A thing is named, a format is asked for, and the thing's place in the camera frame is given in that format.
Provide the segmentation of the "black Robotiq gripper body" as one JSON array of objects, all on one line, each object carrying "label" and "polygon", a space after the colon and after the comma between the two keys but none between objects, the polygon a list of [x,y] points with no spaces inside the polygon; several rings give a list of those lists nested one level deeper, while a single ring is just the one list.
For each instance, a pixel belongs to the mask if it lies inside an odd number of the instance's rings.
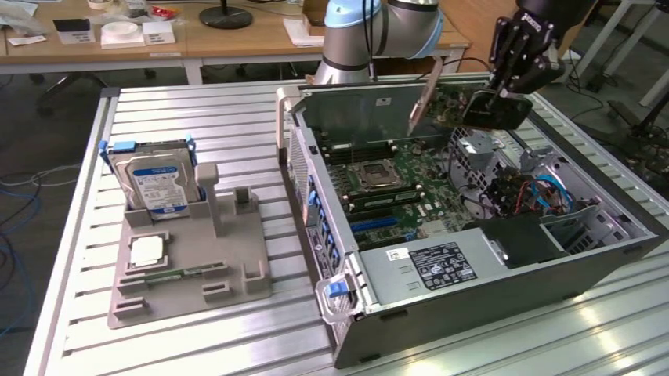
[{"label": "black Robotiq gripper body", "polygon": [[522,52],[540,55],[548,44],[562,56],[573,39],[570,29],[581,25],[595,1],[515,1],[518,11],[514,20],[519,23],[518,37]]}]

